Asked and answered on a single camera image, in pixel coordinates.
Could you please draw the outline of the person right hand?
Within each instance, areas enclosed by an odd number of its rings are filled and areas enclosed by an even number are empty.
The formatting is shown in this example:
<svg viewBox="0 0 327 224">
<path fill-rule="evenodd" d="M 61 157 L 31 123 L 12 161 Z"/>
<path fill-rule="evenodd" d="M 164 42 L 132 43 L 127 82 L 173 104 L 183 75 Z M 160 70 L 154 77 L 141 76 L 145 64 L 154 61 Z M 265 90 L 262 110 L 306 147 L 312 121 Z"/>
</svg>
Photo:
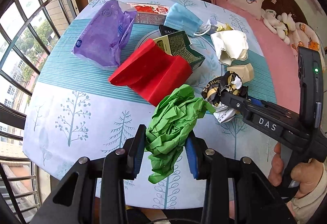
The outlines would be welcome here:
<svg viewBox="0 0 327 224">
<path fill-rule="evenodd" d="M 281 145 L 277 143 L 274 147 L 274 157 L 272 158 L 272 168 L 269 172 L 268 180 L 274 186 L 282 182 L 282 172 L 284 163 L 280 157 Z M 291 178 L 299 183 L 299 189 L 296 198 L 305 197 L 312 192 L 318 185 L 324 171 L 324 164 L 315 159 L 309 163 L 299 163 L 291 171 Z"/>
</svg>

